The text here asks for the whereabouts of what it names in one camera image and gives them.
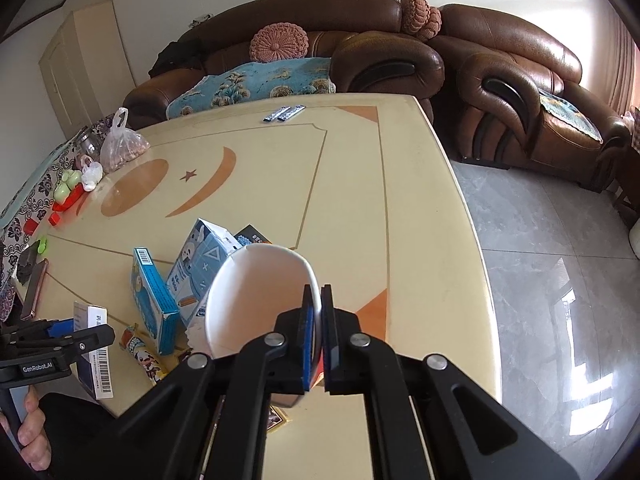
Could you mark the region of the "person left hand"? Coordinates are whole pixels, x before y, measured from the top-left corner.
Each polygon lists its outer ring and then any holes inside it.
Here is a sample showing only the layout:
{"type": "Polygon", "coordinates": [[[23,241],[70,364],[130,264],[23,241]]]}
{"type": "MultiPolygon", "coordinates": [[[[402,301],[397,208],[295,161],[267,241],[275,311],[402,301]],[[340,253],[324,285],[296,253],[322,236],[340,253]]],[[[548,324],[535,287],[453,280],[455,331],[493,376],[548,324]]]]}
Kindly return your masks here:
{"type": "Polygon", "coordinates": [[[21,456],[34,471],[45,471],[52,458],[51,445],[44,430],[46,415],[39,407],[37,389],[30,386],[24,395],[26,417],[17,431],[17,441],[23,445],[21,456]]]}

